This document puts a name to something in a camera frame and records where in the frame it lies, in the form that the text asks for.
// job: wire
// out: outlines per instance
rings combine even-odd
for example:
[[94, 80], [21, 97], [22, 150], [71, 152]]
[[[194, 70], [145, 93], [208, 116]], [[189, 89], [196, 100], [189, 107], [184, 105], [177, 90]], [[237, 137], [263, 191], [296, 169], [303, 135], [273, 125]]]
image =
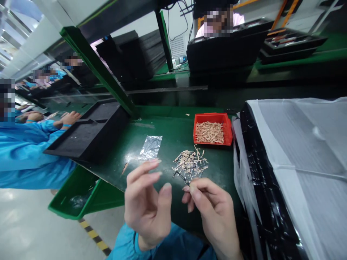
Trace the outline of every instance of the wire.
[[[184, 1], [182, 1], [182, 0], [178, 0], [178, 1], [177, 1], [178, 6], [180, 7], [181, 11], [183, 12], [183, 10], [182, 10], [182, 8], [181, 8], [179, 2], [184, 3], [186, 7], [187, 7], [187, 4], [186, 4]], [[188, 31], [189, 25], [188, 25], [187, 18], [185, 17], [185, 14], [184, 14], [183, 16], [184, 16], [185, 22], [186, 22], [186, 24], [187, 24], [187, 29], [186, 29], [183, 33], [181, 33], [181, 34], [175, 36], [175, 37], [173, 38], [173, 40], [171, 40], [171, 38], [170, 38], [170, 30], [169, 30], [169, 13], [170, 13], [170, 12], [167, 11], [167, 34], [168, 34], [168, 37], [169, 37], [170, 41], [173, 42], [177, 37], [181, 36], [181, 35], [184, 34], [186, 31]]]
[[188, 66], [188, 62], [185, 63], [185, 66], [183, 66], [183, 65], [182, 65], [182, 66], [179, 66], [178, 68], [175, 68], [174, 70], [178, 70], [178, 69], [187, 67], [187, 66]]
[[193, 7], [193, 11], [192, 11], [192, 14], [193, 14], [192, 20], [193, 20], [193, 22], [192, 22], [192, 27], [190, 28], [190, 32], [189, 32], [188, 44], [189, 44], [189, 42], [190, 42], [190, 37], [191, 37], [191, 35], [192, 35], [193, 26], [194, 26], [194, 7]]
[[171, 7], [167, 6], [167, 7], [164, 7], [163, 9], [165, 9], [165, 10], [171, 10], [171, 9], [174, 7], [175, 4], [176, 4], [176, 2], [174, 2], [174, 3], [172, 4]]

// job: white plastic sheet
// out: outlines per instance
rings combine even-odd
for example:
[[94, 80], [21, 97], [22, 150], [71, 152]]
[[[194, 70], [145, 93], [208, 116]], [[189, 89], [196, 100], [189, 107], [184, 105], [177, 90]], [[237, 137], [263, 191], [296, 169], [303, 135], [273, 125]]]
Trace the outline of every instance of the white plastic sheet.
[[309, 259], [346, 259], [347, 98], [247, 102]]
[[160, 144], [162, 143], [163, 136], [147, 136], [145, 143], [141, 149], [139, 160], [148, 161], [155, 159], [158, 156]]

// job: orange bin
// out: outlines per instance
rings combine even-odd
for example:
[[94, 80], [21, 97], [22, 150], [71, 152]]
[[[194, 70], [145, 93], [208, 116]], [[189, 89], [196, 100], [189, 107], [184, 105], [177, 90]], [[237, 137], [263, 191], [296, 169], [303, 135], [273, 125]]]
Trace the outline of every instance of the orange bin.
[[[223, 123], [223, 133], [224, 133], [224, 143], [205, 143], [196, 141], [196, 123]], [[194, 133], [193, 133], [195, 144], [216, 144], [216, 145], [227, 145], [230, 146], [232, 142], [232, 132], [231, 132], [231, 120], [228, 118], [227, 113], [204, 113], [195, 114], [194, 120]]]

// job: green container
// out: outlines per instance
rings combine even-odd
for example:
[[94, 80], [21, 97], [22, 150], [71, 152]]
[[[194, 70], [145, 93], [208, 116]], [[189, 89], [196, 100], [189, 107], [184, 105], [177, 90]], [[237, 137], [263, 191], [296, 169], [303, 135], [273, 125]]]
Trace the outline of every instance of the green container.
[[[86, 204], [73, 208], [71, 199], [75, 196], [87, 197]], [[58, 216], [79, 220], [85, 214], [116, 208], [124, 205], [124, 192], [100, 179], [81, 166], [73, 171], [69, 179], [55, 195], [48, 209]]]

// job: floor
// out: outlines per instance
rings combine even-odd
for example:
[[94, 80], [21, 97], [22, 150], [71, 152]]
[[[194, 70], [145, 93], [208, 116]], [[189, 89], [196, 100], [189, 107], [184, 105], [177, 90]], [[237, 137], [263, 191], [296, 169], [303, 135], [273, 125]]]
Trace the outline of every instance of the floor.
[[[77, 221], [66, 220], [47, 207], [49, 190], [0, 189], [0, 252], [6, 260], [104, 260], [103, 252]], [[124, 206], [85, 216], [113, 249], [124, 224]]]

